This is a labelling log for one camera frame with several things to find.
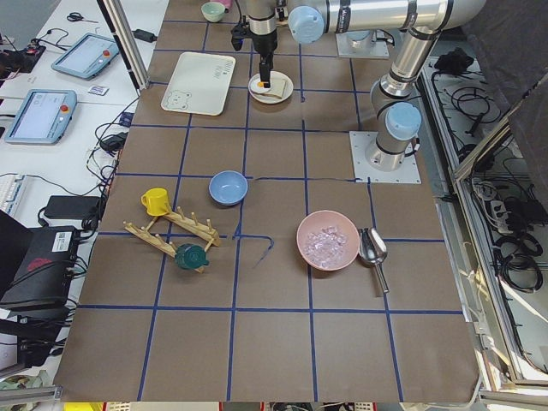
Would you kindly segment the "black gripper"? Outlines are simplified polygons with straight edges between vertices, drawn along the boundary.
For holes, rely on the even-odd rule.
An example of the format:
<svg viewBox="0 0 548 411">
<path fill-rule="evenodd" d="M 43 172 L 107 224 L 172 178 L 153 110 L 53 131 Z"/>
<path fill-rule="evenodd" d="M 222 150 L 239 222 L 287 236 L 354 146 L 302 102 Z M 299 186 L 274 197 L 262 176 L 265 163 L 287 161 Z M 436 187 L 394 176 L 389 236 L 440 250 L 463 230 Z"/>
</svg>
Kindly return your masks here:
<svg viewBox="0 0 548 411">
<path fill-rule="evenodd" d="M 259 53 L 259 78 L 266 87 L 271 86 L 273 57 L 277 48 L 277 30 L 268 34 L 251 33 L 253 48 Z"/>
</svg>

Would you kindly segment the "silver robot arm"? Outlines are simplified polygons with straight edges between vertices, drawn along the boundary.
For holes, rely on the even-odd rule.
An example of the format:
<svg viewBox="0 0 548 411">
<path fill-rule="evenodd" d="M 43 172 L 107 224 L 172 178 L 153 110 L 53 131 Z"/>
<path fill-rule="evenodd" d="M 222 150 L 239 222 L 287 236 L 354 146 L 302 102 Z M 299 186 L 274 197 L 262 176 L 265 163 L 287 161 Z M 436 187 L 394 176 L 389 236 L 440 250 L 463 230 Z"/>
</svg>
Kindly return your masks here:
<svg viewBox="0 0 548 411">
<path fill-rule="evenodd" d="M 402 47 L 390 71 L 373 84 L 371 99 L 379 120 L 376 140 L 365 151 L 375 169 L 397 170 L 405 150 L 420 128 L 419 112 L 406 102 L 426 59 L 445 29 L 472 20 L 482 1 L 248 1 L 244 37 L 260 55 L 259 74 L 271 80 L 277 48 L 277 9 L 289 12 L 294 40 L 311 44 L 325 33 L 405 30 Z"/>
<path fill-rule="evenodd" d="M 289 1 L 288 26 L 293 40 L 311 45 L 327 33 L 336 36 L 342 57 L 361 56 L 377 42 L 377 32 L 388 27 L 386 1 Z"/>
</svg>

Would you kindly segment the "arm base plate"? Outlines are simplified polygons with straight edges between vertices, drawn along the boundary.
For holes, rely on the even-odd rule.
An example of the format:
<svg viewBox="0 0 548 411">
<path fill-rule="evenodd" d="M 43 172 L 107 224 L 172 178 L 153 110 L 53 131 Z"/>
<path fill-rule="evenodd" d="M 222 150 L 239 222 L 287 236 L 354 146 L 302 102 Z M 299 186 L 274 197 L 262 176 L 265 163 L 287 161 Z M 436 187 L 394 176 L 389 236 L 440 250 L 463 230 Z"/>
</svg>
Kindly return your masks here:
<svg viewBox="0 0 548 411">
<path fill-rule="evenodd" d="M 421 184 L 415 155 L 396 155 L 381 151 L 377 132 L 351 131 L 349 133 L 354 178 L 359 182 Z"/>
<path fill-rule="evenodd" d="M 336 40 L 340 57 L 384 60 L 390 57 L 390 38 L 384 36 L 381 30 L 339 33 Z"/>
</svg>

